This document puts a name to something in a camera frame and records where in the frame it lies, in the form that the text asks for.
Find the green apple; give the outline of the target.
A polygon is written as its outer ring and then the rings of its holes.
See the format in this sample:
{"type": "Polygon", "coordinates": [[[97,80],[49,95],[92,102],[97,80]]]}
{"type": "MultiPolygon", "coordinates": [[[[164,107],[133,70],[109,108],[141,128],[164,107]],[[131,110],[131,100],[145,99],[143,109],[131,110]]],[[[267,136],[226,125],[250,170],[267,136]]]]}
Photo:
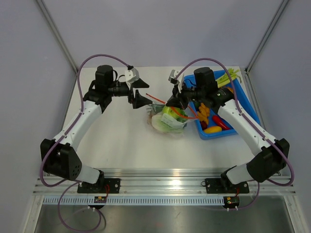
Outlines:
{"type": "Polygon", "coordinates": [[[162,113],[164,114],[168,114],[174,118],[178,118],[182,115],[182,111],[178,108],[171,108],[171,107],[168,107],[168,106],[164,106],[163,109],[162,109],[162,113]]]}

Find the napa cabbage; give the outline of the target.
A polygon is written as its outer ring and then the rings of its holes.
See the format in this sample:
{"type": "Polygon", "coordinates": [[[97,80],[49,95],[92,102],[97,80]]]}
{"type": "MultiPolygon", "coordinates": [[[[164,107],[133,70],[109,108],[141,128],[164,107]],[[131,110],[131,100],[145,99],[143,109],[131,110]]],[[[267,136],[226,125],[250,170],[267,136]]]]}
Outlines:
{"type": "Polygon", "coordinates": [[[182,133],[187,126],[187,122],[180,122],[174,117],[158,113],[151,117],[151,125],[161,133],[182,133]]]}

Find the clear zip bag orange zipper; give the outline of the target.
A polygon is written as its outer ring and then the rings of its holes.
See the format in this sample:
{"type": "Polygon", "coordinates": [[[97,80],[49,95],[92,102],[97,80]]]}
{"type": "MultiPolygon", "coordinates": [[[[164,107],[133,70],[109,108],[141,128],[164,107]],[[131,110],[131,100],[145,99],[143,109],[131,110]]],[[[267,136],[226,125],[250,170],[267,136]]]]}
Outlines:
{"type": "Polygon", "coordinates": [[[171,137],[181,137],[186,127],[198,119],[195,111],[187,106],[185,110],[168,107],[166,103],[150,94],[152,103],[146,106],[147,126],[157,133],[171,137]]]}

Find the green scallion bunch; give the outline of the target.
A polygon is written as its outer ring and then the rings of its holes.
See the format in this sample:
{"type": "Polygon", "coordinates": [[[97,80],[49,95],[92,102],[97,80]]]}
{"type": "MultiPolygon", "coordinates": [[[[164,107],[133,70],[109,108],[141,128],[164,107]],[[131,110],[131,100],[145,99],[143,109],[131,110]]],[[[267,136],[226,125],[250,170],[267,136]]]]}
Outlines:
{"type": "Polygon", "coordinates": [[[147,106],[146,110],[149,113],[151,112],[157,114],[161,112],[165,106],[166,106],[165,104],[152,103],[147,106]]]}

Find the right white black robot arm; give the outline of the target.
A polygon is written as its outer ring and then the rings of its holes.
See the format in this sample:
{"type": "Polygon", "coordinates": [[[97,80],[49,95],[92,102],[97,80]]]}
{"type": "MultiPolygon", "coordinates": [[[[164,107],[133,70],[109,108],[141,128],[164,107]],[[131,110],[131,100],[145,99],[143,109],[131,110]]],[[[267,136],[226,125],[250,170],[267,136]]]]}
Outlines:
{"type": "Polygon", "coordinates": [[[185,109],[190,101],[199,101],[224,119],[242,137],[254,158],[234,166],[221,174],[220,185],[225,192],[232,192],[246,181],[262,183],[282,170],[287,164],[289,143],[277,140],[267,133],[240,106],[235,89],[218,87],[214,72],[209,67],[194,71],[195,84],[187,87],[179,80],[181,72],[172,70],[169,82],[174,84],[173,94],[167,101],[169,107],[185,109]]]}

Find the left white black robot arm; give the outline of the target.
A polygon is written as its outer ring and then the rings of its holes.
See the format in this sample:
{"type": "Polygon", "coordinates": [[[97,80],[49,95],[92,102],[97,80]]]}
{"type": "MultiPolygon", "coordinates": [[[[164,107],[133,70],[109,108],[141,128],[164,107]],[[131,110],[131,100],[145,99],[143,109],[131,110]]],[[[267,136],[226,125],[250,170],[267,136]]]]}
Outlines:
{"type": "Polygon", "coordinates": [[[103,172],[83,165],[77,149],[90,126],[103,114],[113,97],[127,97],[134,109],[149,105],[152,101],[139,93],[140,88],[148,88],[136,68],[129,66],[125,80],[114,79],[116,71],[112,66],[99,66],[95,79],[82,98],[82,105],[75,117],[53,139],[44,139],[40,145],[41,171],[64,180],[88,183],[94,193],[104,190],[103,172]]]}

